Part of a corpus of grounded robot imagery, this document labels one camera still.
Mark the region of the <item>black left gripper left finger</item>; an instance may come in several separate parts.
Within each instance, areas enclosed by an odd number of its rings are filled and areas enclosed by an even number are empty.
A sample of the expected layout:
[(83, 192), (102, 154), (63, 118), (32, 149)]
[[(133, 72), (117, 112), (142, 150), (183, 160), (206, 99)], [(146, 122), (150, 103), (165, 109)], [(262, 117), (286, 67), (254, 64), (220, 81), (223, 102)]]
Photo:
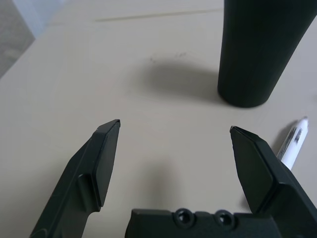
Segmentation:
[(82, 237), (88, 217), (105, 203), (119, 129), (118, 119), (100, 125), (72, 156), (30, 237)]

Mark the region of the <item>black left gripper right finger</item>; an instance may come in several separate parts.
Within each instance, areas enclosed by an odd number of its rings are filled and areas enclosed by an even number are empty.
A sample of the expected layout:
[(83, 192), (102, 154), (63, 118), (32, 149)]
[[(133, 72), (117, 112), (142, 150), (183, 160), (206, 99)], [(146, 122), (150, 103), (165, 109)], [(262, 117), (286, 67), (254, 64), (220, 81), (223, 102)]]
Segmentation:
[(317, 209), (291, 171), (258, 135), (232, 126), (238, 179), (252, 213), (272, 220), (282, 238), (315, 238)]

